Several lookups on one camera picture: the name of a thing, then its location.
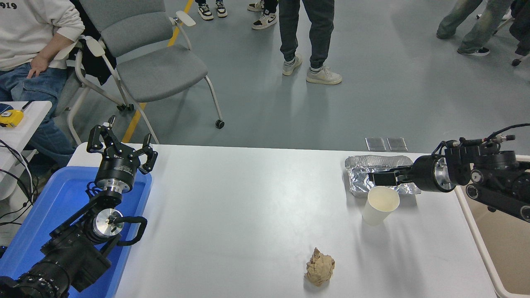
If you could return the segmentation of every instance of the white paper cup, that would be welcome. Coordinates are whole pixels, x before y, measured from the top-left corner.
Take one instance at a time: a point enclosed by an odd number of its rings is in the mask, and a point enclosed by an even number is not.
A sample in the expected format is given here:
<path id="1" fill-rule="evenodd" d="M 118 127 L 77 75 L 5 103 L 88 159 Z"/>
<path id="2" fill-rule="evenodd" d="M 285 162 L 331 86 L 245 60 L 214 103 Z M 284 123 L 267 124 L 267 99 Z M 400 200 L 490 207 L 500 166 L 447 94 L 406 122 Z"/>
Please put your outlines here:
<path id="1" fill-rule="evenodd" d="M 369 225 L 378 225 L 399 206 L 397 191 L 376 186 L 368 192 L 368 199 L 363 210 L 363 220 Z"/>

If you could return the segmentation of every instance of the blue tray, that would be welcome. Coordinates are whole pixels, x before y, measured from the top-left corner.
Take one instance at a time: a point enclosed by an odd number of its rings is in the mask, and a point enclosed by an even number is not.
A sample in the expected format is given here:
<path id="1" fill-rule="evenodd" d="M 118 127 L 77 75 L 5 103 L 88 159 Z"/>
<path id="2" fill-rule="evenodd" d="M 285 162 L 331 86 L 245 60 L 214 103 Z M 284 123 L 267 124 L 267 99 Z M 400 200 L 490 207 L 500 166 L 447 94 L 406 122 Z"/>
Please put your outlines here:
<path id="1" fill-rule="evenodd" d="M 42 194 L 20 227 L 4 256 L 0 259 L 0 276 L 17 279 L 27 272 L 44 254 L 40 248 L 48 240 L 49 233 L 88 203 L 86 184 L 94 181 L 98 169 L 84 166 L 67 166 L 57 171 L 46 184 Z M 123 195 L 123 202 L 116 207 L 124 216 L 141 216 L 151 190 L 151 175 L 137 173 L 132 191 Z M 138 224 L 121 231 L 131 240 Z M 130 246 L 116 246 L 108 256 L 112 266 L 91 286 L 82 292 L 70 288 L 69 298 L 112 298 L 129 255 Z"/>

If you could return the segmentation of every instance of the crumpled brown paper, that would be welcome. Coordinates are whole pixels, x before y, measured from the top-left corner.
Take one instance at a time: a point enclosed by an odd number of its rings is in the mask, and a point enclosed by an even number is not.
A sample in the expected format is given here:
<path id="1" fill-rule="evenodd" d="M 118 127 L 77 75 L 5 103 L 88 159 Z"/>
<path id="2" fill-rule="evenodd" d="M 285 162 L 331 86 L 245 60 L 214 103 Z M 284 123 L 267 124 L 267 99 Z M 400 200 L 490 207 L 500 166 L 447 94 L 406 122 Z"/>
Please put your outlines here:
<path id="1" fill-rule="evenodd" d="M 307 262 L 305 276 L 317 287 L 330 280 L 335 269 L 335 260 L 331 256 L 324 255 L 315 247 L 311 260 Z"/>

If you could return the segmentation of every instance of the white desk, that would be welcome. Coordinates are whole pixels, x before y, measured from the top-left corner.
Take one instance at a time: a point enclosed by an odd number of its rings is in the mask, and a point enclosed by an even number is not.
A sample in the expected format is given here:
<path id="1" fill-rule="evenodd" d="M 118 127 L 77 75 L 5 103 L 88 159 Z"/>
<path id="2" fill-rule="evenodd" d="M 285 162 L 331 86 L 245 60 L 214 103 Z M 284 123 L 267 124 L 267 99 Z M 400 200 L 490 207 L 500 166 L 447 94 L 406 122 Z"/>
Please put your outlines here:
<path id="1" fill-rule="evenodd" d="M 14 109 L 20 110 L 27 101 L 10 101 L 2 103 L 7 103 Z M 22 152 L 50 109 L 50 101 L 32 102 L 24 111 L 24 118 L 22 118 L 17 127 L 0 127 L 0 139 L 18 152 Z M 9 152 L 9 150 L 0 147 L 0 169 L 11 172 L 11 169 L 16 162 L 15 157 Z M 0 172 L 0 199 L 8 196 L 13 191 L 13 187 L 16 183 L 15 179 L 11 177 L 4 179 L 5 176 L 5 173 Z"/>
<path id="2" fill-rule="evenodd" d="M 116 298 L 496 297 L 453 192 L 364 224 L 344 161 L 367 152 L 154 148 L 149 224 Z M 85 150 L 69 165 L 98 166 Z M 336 261 L 320 288 L 304 278 L 314 247 Z"/>

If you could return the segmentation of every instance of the metal plate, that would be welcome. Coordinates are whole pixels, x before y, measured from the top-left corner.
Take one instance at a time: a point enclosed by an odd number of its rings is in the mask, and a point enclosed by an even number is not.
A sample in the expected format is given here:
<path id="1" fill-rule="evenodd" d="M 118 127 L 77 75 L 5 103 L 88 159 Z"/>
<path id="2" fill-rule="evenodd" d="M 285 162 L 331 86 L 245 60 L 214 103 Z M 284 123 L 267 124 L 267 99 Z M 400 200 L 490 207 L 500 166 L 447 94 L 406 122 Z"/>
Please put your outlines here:
<path id="1" fill-rule="evenodd" d="M 369 151 L 386 151 L 383 138 L 365 138 Z"/>
<path id="2" fill-rule="evenodd" d="M 404 138 L 386 138 L 390 151 L 408 151 Z"/>

